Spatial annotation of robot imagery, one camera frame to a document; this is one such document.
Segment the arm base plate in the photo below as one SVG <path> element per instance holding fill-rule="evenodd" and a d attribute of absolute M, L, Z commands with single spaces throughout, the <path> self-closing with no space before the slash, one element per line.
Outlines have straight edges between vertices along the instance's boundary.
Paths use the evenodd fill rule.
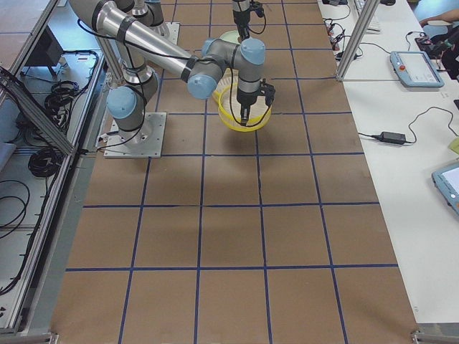
<path fill-rule="evenodd" d="M 103 155 L 105 158 L 160 158 L 165 128 L 166 113 L 146 113 L 141 130 L 132 133 L 119 130 L 112 120 L 111 130 L 118 133 L 108 137 Z"/>
<path fill-rule="evenodd" d="M 177 45 L 179 38 L 180 23 L 178 22 L 163 22 L 156 27 L 157 32 L 172 44 Z"/>

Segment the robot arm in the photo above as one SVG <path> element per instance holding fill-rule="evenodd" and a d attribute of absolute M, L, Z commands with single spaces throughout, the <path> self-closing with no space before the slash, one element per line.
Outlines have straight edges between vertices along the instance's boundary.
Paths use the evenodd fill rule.
<path fill-rule="evenodd" d="M 131 14 L 163 38 L 168 39 L 170 37 L 169 27 L 164 23 L 164 14 L 160 1 L 151 1 L 150 3 L 133 1 L 131 5 L 124 9 L 124 12 Z M 250 18 L 253 12 L 264 21 L 264 27 L 260 32 L 253 31 L 250 28 Z M 250 38 L 250 33 L 259 35 L 265 30 L 267 20 L 263 5 L 259 1 L 232 1 L 232 15 L 237 27 L 237 42 L 239 43 Z"/>
<path fill-rule="evenodd" d="M 261 5 L 254 1 L 234 1 L 233 17 L 241 42 L 208 38 L 197 57 L 157 32 L 162 20 L 160 3 L 147 6 L 142 1 L 71 1 L 79 25 L 90 34 L 113 40 L 120 54 L 125 84 L 108 95 L 107 106 L 118 126 L 120 145 L 137 148 L 153 132 L 148 124 L 146 104 L 156 93 L 158 77 L 148 62 L 162 67 L 186 83 L 190 95 L 206 100 L 230 70 L 229 113 L 243 130 L 261 128 L 270 110 L 255 118 L 250 111 L 259 97 L 272 106 L 275 88 L 262 78 L 265 45 L 249 35 L 250 13 Z"/>

